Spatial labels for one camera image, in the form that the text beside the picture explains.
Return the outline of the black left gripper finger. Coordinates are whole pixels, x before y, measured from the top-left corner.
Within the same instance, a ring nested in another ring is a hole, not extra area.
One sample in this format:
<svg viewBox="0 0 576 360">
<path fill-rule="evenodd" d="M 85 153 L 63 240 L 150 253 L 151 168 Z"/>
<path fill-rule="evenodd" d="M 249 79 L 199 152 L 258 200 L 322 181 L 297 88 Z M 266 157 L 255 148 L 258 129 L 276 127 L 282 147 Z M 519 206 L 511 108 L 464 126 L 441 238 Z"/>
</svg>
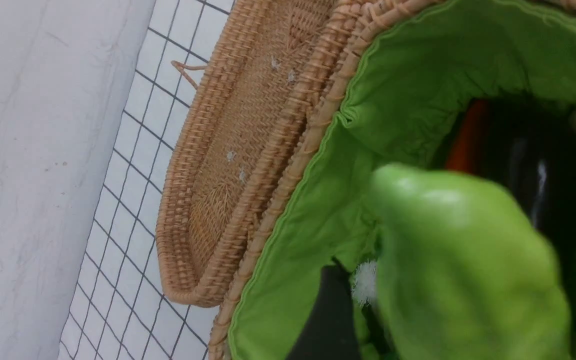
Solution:
<svg viewBox="0 0 576 360">
<path fill-rule="evenodd" d="M 317 298 L 288 360 L 360 360 L 350 272 L 341 263 L 321 269 Z"/>
</svg>

